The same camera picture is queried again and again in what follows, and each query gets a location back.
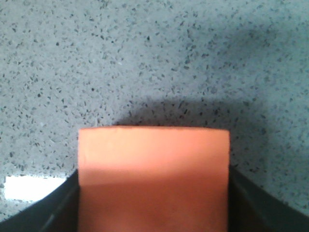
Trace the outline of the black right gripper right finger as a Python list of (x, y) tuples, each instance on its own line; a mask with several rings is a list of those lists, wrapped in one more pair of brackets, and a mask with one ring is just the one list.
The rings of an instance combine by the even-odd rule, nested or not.
[(229, 166), (229, 232), (307, 232), (309, 217), (279, 201)]

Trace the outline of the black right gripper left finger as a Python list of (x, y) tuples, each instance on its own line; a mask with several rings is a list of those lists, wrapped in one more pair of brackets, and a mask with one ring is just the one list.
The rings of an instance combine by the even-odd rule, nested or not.
[(2, 232), (78, 231), (79, 182), (75, 171), (52, 193), (0, 223)]

